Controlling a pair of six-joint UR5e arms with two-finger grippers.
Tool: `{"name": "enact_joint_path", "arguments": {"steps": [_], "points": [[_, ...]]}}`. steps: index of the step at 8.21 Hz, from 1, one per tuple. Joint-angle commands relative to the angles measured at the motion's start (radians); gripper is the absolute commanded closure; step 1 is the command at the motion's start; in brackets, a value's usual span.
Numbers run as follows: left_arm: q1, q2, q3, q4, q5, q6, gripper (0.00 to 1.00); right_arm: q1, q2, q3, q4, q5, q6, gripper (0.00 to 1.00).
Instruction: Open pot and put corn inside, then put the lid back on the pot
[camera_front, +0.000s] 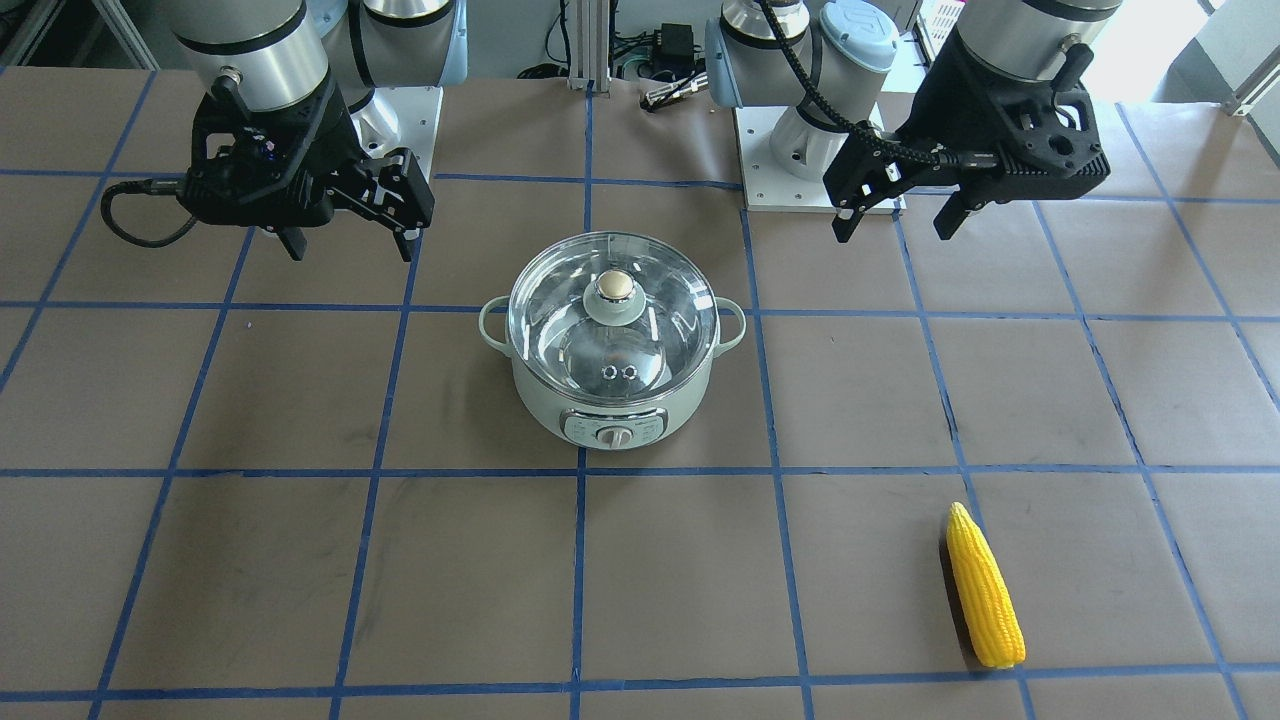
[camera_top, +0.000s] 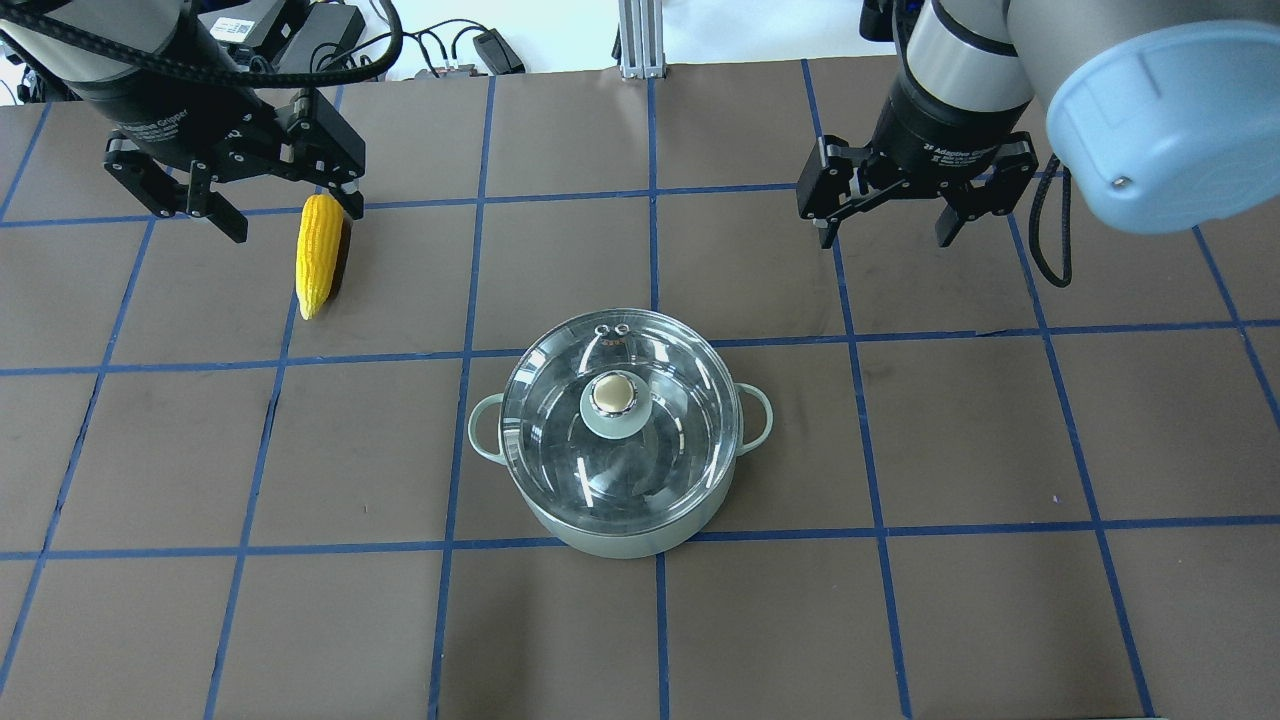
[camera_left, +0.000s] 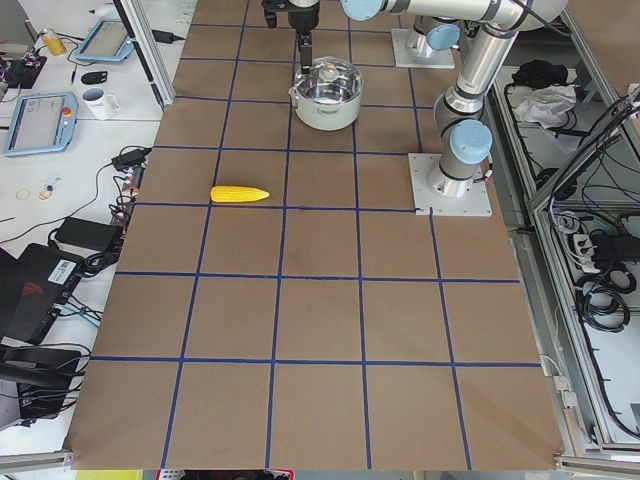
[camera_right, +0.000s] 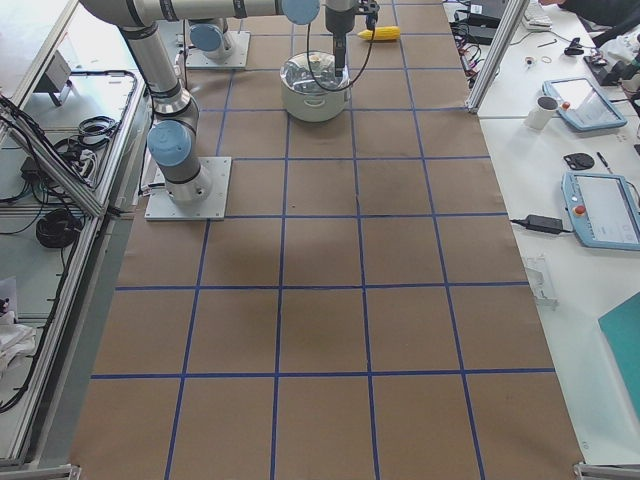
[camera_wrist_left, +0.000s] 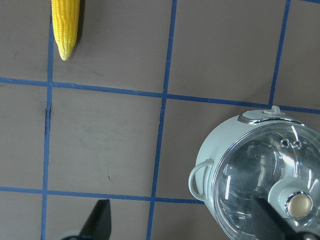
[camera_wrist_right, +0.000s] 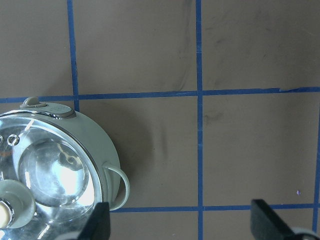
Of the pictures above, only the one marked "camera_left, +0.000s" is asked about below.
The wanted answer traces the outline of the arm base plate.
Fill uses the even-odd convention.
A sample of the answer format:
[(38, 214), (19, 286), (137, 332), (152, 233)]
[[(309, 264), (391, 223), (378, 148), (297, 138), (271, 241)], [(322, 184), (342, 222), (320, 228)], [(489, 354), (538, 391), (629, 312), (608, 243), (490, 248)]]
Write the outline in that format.
[(453, 180), (440, 169), (440, 154), (408, 155), (414, 211), (417, 215), (491, 217), (492, 208), (480, 167), (470, 179)]
[(401, 68), (453, 69), (453, 46), (459, 40), (456, 26), (436, 27), (426, 34), (414, 29), (392, 29), (395, 66)]

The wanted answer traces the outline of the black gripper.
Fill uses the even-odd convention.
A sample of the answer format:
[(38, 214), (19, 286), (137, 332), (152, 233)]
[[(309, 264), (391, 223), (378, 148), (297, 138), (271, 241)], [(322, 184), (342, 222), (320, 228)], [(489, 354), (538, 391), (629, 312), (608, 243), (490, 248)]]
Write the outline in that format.
[(298, 33), (300, 72), (310, 73), (313, 64), (312, 33), (319, 23), (319, 0), (289, 0), (288, 22)]

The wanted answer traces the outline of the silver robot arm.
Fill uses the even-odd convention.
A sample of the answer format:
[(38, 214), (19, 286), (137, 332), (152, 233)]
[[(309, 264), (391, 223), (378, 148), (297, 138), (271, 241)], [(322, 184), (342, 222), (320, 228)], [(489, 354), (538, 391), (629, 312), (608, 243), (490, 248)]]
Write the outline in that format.
[[(408, 10), (410, 1), (394, 1), (389, 7), (388, 1), (341, 1), (346, 15), (356, 21), (369, 20), (379, 12), (388, 11), (399, 15)], [(289, 25), (296, 32), (301, 75), (311, 78), (312, 73), (333, 74), (337, 72), (337, 64), (331, 60), (320, 60), (314, 66), (312, 32), (319, 23), (319, 1), (262, 1), (265, 21), (270, 28), (277, 26), (277, 13), (286, 12)], [(449, 51), (459, 40), (460, 28), (456, 20), (444, 17), (428, 17), (417, 15), (413, 29), (409, 31), (404, 48), (418, 60), (426, 59), (437, 52)]]
[(488, 157), (492, 134), (480, 121), (484, 99), (517, 35), (553, 21), (565, 1), (344, 1), (345, 14), (366, 21), (381, 12), (477, 21), (481, 24), (456, 82), (438, 98), (434, 118), (442, 140), (427, 183), (441, 197), (462, 198)]

